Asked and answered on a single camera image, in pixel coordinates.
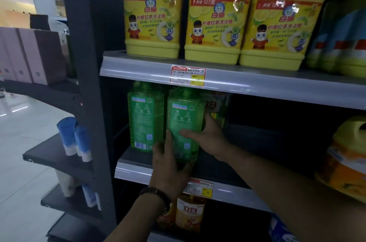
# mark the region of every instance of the price tag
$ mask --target price tag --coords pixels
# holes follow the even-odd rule
[[[204,86],[206,69],[172,66],[170,82]]]
[[[213,184],[198,179],[191,178],[188,181],[184,192],[206,198],[212,198]]]

